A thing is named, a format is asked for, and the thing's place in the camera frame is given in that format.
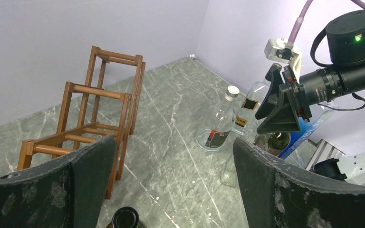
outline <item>wooden rack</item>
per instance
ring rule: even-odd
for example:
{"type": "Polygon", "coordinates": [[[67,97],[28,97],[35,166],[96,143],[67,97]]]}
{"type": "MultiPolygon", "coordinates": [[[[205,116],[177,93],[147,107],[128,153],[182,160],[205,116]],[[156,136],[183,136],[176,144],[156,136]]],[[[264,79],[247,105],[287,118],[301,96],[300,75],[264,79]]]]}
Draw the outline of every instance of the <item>wooden rack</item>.
{"type": "Polygon", "coordinates": [[[99,47],[92,46],[89,65],[87,68],[86,81],[84,85],[66,82],[64,96],[62,99],[61,111],[59,114],[57,133],[36,140],[23,140],[17,170],[22,170],[31,166],[32,156],[36,153],[50,154],[52,159],[73,152],[80,147],[80,143],[92,143],[96,138],[85,137],[83,134],[90,133],[95,135],[112,135],[116,139],[115,160],[111,171],[110,180],[106,191],[106,199],[111,198],[115,181],[121,180],[124,166],[128,135],[134,133],[136,115],[141,94],[142,82],[144,77],[145,62],[140,55],[130,56],[111,51],[105,51],[99,47]],[[97,87],[92,87],[93,70],[96,57],[102,59],[97,87]],[[131,93],[118,93],[104,90],[103,80],[106,64],[115,62],[136,67],[134,77],[134,87],[131,93]],[[79,118],[77,126],[66,130],[69,106],[73,93],[82,93],[79,118]],[[89,95],[95,95],[91,123],[85,124],[87,101],[89,95]],[[109,97],[123,103],[118,126],[102,124],[97,121],[98,106],[100,97],[109,97]],[[73,141],[73,149],[62,148],[65,141],[73,141]]]}

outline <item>black and gold label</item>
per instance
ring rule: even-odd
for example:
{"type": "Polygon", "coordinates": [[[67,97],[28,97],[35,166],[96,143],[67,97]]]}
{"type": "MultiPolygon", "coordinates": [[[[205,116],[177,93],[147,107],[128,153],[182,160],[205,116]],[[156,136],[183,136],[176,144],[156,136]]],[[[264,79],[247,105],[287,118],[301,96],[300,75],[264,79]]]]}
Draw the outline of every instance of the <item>black and gold label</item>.
{"type": "Polygon", "coordinates": [[[243,119],[239,116],[236,117],[236,124],[240,127],[244,127],[245,124],[247,123],[247,120],[246,119],[243,119]]]}
{"type": "Polygon", "coordinates": [[[258,101],[246,98],[241,107],[246,108],[246,109],[250,109],[250,110],[254,110],[255,107],[257,107],[257,105],[258,105],[258,101]]]}

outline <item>marble table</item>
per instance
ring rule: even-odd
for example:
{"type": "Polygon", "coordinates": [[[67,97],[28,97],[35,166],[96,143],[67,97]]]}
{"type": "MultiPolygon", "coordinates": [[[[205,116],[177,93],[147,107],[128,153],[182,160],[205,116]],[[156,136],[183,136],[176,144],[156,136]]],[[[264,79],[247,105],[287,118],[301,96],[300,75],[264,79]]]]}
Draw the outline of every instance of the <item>marble table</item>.
{"type": "MultiPolygon", "coordinates": [[[[106,89],[130,91],[132,84],[130,78],[106,89]]],[[[220,99],[227,86],[189,57],[145,73],[122,180],[115,183],[112,198],[104,201],[98,228],[104,228],[122,206],[136,208],[149,228],[248,227],[239,189],[219,182],[221,167],[238,135],[231,133],[220,152],[214,154],[201,151],[194,139],[203,113],[220,99]]],[[[236,104],[244,97],[240,94],[236,104]]],[[[79,104],[80,97],[72,100],[68,128],[76,125],[79,104]]],[[[102,98],[100,105],[98,120],[117,124],[120,104],[102,98]]],[[[56,131],[59,108],[57,105],[0,127],[0,176],[16,170],[22,140],[56,131]]],[[[305,167],[314,150],[305,142],[287,161],[305,167]]],[[[32,165],[48,159],[48,155],[37,154],[32,165]]]]}

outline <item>clear glass bottle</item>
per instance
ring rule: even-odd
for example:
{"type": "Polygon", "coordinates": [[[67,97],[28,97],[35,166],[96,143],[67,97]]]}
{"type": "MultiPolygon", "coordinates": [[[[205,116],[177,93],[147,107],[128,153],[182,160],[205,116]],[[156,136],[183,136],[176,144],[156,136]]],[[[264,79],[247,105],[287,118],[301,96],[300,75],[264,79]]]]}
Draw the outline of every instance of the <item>clear glass bottle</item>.
{"type": "Polygon", "coordinates": [[[216,152],[223,145],[236,120],[231,105],[239,92],[237,87],[228,86],[224,99],[211,105],[205,112],[195,135],[195,141],[201,150],[216,152]]]}
{"type": "Polygon", "coordinates": [[[290,133],[275,132],[257,135],[253,144],[274,156],[278,156],[289,143],[290,133]]]}
{"type": "Polygon", "coordinates": [[[270,82],[264,78],[263,81],[256,82],[251,87],[237,113],[236,121],[232,129],[235,133],[246,135],[249,131],[255,131],[262,122],[262,120],[255,118],[255,113],[267,95],[269,85],[270,82]]]}
{"type": "Polygon", "coordinates": [[[237,179],[236,165],[234,164],[233,153],[229,159],[223,164],[220,174],[220,183],[232,188],[239,187],[239,180],[237,179]]]}

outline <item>bottle cap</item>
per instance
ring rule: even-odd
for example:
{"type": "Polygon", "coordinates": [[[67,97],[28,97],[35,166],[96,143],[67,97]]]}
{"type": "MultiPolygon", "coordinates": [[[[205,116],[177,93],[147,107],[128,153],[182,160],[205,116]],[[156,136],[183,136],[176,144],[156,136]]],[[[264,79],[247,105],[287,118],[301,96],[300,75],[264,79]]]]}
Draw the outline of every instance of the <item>bottle cap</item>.
{"type": "Polygon", "coordinates": [[[226,90],[227,96],[235,98],[239,95],[239,93],[240,93],[240,90],[237,87],[235,87],[234,85],[233,86],[230,85],[227,87],[227,90],[226,90]]]}

